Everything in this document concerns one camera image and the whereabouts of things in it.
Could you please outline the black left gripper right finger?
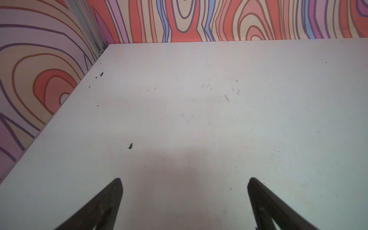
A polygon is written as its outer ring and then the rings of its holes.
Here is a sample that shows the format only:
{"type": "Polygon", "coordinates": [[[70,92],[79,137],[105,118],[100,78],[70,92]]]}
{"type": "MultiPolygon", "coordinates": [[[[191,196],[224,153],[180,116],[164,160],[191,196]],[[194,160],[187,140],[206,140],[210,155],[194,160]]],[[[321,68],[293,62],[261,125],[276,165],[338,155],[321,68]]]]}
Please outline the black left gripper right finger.
{"type": "Polygon", "coordinates": [[[257,178],[249,180],[248,195],[258,230],[316,230],[257,178]]]}

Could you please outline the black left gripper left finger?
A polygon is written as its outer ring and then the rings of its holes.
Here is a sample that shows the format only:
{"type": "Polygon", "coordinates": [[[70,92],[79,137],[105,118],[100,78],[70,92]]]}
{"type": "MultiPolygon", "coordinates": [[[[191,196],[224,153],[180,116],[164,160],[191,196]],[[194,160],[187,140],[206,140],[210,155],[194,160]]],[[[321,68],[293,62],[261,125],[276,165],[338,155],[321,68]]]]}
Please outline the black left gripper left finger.
{"type": "Polygon", "coordinates": [[[57,229],[112,230],[122,196],[123,185],[121,179],[116,178],[57,229]]]}

